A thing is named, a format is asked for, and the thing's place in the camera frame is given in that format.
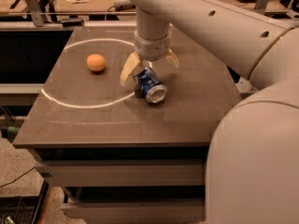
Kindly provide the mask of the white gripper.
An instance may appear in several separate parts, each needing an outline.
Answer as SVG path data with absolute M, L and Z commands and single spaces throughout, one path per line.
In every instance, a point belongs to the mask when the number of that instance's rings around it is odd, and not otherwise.
M 176 54 L 170 49 L 171 35 L 167 35 L 158 40 L 148 40 L 135 33 L 135 52 L 127 58 L 121 71 L 121 84 L 125 86 L 130 77 L 134 75 L 137 67 L 141 65 L 141 60 L 157 61 L 164 58 L 168 63 L 179 67 L 179 60 Z

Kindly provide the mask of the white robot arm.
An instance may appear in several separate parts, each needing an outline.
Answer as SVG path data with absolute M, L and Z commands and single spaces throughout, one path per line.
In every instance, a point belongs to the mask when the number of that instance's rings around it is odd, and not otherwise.
M 211 139 L 203 224 L 299 224 L 299 29 L 219 0 L 130 1 L 140 58 L 164 56 L 172 23 L 256 90 Z

